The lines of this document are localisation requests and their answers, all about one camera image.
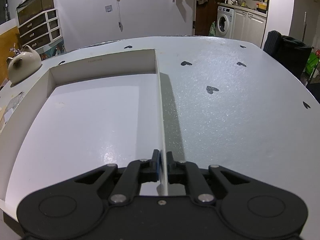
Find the kitchen cabinet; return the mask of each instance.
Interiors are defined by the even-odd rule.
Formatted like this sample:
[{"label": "kitchen cabinet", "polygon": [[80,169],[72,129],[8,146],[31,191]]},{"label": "kitchen cabinet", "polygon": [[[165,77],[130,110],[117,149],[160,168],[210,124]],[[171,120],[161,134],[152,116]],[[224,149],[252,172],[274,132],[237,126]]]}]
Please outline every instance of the kitchen cabinet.
[{"label": "kitchen cabinet", "polygon": [[234,30],[232,38],[248,41],[261,47],[266,18],[254,13],[235,9]]}]

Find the brown wooden door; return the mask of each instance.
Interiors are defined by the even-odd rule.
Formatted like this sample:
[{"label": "brown wooden door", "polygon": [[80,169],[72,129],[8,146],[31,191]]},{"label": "brown wooden door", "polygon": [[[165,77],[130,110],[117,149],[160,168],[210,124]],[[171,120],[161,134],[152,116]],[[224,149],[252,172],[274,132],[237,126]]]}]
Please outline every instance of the brown wooden door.
[{"label": "brown wooden door", "polygon": [[212,22],[217,22],[218,4],[224,0],[208,0],[196,5],[195,35],[208,36]]}]

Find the cat-shaped ceramic container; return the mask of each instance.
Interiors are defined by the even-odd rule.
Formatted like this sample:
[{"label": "cat-shaped ceramic container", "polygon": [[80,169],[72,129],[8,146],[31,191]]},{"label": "cat-shaped ceramic container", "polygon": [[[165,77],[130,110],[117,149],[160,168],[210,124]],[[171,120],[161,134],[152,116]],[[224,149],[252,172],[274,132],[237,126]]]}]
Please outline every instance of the cat-shaped ceramic container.
[{"label": "cat-shaped ceramic container", "polygon": [[7,58],[8,78],[12,84],[19,83],[41,67],[40,55],[30,46],[26,45],[21,52],[15,48],[10,51],[15,54]]}]

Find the kitchen countertop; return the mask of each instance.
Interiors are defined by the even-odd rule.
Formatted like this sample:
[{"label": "kitchen countertop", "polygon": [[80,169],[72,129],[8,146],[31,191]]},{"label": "kitchen countertop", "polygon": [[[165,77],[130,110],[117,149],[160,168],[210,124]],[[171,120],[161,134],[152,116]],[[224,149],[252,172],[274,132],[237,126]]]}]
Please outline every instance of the kitchen countertop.
[{"label": "kitchen countertop", "polygon": [[228,7],[228,8],[243,10],[243,11],[246,11],[246,12],[251,12],[251,13],[254,13],[254,14],[256,14],[256,15],[265,17],[265,18],[267,17],[267,14],[266,14],[266,13],[258,12],[258,11],[252,10],[252,9],[250,9],[250,8],[241,7],[241,6],[236,6],[236,5],[232,5],[232,4],[226,4],[226,3],[220,3],[219,5],[220,5],[220,6],[225,6],[225,7]]},{"label": "kitchen countertop", "polygon": [[[200,168],[220,164],[297,194],[309,210],[301,236],[319,240],[320,105],[287,69],[249,42],[146,37],[77,49],[44,60],[35,74],[13,87],[8,82],[0,91],[0,107],[28,93],[61,61],[142,49],[156,54],[166,150],[176,160]],[[213,93],[207,86],[215,88]],[[0,149],[0,164],[8,154]],[[0,208],[16,219],[16,206],[7,201],[2,197]]]}]

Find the heart-shaped pattern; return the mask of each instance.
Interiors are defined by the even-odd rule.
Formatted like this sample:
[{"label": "heart-shaped pattern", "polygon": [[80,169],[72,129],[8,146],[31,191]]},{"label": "heart-shaped pattern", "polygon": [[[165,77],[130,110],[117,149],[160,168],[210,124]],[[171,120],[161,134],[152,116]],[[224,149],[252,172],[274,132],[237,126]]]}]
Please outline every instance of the heart-shaped pattern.
[{"label": "heart-shaped pattern", "polygon": [[214,91],[219,91],[219,89],[217,89],[215,87],[207,86],[207,92],[209,94],[213,94]]},{"label": "heart-shaped pattern", "polygon": [[303,105],[306,109],[311,108],[305,101],[303,101]]},{"label": "heart-shaped pattern", "polygon": [[237,65],[246,67],[246,65],[243,64],[242,62],[237,62]]},{"label": "heart-shaped pattern", "polygon": [[181,62],[181,66],[185,66],[185,65],[189,65],[189,66],[191,66],[191,65],[192,65],[192,63],[187,62],[187,61],[183,61],[183,62]]}]

